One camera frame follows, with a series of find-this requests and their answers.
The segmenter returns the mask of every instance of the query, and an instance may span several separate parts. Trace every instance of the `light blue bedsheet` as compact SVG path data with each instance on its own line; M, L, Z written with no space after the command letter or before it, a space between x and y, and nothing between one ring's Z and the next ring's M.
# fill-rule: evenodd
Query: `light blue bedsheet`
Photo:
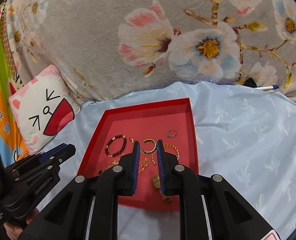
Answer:
M86 103L43 149L72 143L76 154L61 165L61 181L38 207L49 203L76 175L105 110L186 97L192 104L200 174L224 176L281 239L287 239L296 228L296 104L279 92L243 86L175 83L165 89ZM118 234L122 240L176 240L179 214L119 205Z

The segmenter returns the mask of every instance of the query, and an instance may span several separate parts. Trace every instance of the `red tray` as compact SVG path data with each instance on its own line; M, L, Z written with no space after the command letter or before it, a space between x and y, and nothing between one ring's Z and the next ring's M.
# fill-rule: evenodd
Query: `red tray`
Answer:
M169 130L176 130L177 135L168 138ZM118 134L127 137L124 154L132 152L133 146L129 138L139 141L140 145L147 150L151 150L153 144L144 144L144 139L150 138L155 141L161 139L163 143L172 144L178 148L179 163L193 169L197 174L199 172L196 135L189 98L106 110L90 140L78 175L87 178L97 176L99 170L105 169L121 156L108 158L104 151L107 142ZM110 145L109 152L118 151L122 143L122 138L115 140ZM170 148L165 148L165 151L176 153ZM151 210L179 210L178 196L173 196L172 202L166 204L159 191L153 186L152 177L158 174L157 156L155 156L155 165L152 163L151 156L144 153L140 155L140 162L146 156L150 163L138 176L136 194L132 197L119 197L119 204Z

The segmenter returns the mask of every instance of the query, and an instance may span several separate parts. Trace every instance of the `metal screw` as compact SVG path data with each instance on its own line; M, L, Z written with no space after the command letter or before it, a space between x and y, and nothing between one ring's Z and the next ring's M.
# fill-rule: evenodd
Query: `metal screw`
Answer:
M185 166L183 166L183 165L180 165L180 164L179 164L179 165L176 165L176 166L175 166L175 170L176 170L176 171L183 171L184 169L185 169Z
M75 182L81 183L83 181L84 181L84 176L79 175L79 176L75 177Z
M120 171L122 171L122 167L121 167L120 165L117 165L117 166L114 166L114 167L112 168L112 170L113 170L114 172L120 172Z
M223 180L223 178L219 174L215 174L214 176L212 176L212 179L216 182L221 182Z

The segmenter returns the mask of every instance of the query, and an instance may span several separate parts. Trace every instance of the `colorful blanket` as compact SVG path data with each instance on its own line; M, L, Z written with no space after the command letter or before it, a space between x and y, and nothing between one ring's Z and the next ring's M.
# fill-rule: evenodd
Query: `colorful blanket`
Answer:
M6 32L6 1L0 6L0 153L4 166L28 154L11 113L8 97L23 85L9 49Z

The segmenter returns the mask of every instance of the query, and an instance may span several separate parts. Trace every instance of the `silver ring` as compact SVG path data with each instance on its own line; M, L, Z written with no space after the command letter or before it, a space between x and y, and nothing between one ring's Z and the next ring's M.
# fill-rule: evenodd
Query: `silver ring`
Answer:
M176 130L170 130L168 133L167 133L167 137L171 138L171 137L175 137L177 135L177 131Z

